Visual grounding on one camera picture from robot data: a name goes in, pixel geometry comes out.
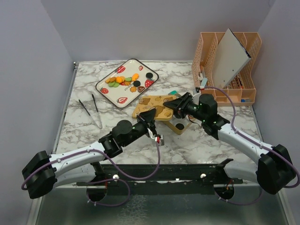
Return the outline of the silver tin lid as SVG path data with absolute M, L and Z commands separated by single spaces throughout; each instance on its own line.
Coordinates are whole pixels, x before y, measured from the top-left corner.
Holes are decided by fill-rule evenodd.
M 136 119 L 138 114 L 155 108 L 155 120 L 171 120 L 173 117 L 173 110 L 165 107 L 163 103 L 175 100 L 176 98 L 175 95 L 144 96 L 139 100 L 137 107 L 134 109 L 132 118 Z

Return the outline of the gold cookie tin box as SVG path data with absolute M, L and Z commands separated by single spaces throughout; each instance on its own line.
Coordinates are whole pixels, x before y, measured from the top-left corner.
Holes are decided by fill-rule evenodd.
M 177 119 L 171 109 L 168 109 L 165 114 L 168 116 L 168 120 L 163 123 L 177 135 L 183 134 L 192 125 L 187 118 Z

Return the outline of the metal tweezers black tips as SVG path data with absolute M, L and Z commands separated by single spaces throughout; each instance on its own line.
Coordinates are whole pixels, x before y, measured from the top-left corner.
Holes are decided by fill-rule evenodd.
M 78 99 L 78 103 L 82 107 L 85 113 L 92 120 L 94 125 L 101 130 L 103 128 L 98 105 L 94 94 L 91 94 L 91 101 L 84 103 L 82 100 Z

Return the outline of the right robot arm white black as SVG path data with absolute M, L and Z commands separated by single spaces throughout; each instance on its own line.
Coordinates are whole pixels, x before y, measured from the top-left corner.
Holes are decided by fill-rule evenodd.
M 253 161 L 248 165 L 232 159 L 223 161 L 215 172 L 218 182 L 248 180 L 258 183 L 264 191 L 274 195 L 296 177 L 296 170 L 283 145 L 266 144 L 236 129 L 229 120 L 218 114 L 218 104 L 211 94 L 201 94 L 195 104 L 192 95 L 187 92 L 163 105 L 171 109 L 178 119 L 190 115 L 199 120 L 206 134 L 233 146 Z

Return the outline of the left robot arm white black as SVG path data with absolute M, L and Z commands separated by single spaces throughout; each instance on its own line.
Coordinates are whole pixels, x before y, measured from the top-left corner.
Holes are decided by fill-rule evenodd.
M 118 156 L 124 147 L 144 135 L 157 140 L 155 114 L 156 109 L 139 113 L 136 124 L 121 120 L 109 134 L 77 150 L 61 154 L 36 153 L 22 170 L 24 182 L 21 189 L 29 193 L 30 199 L 36 199 L 65 184 L 100 184 L 104 178 L 100 171 L 101 161 Z

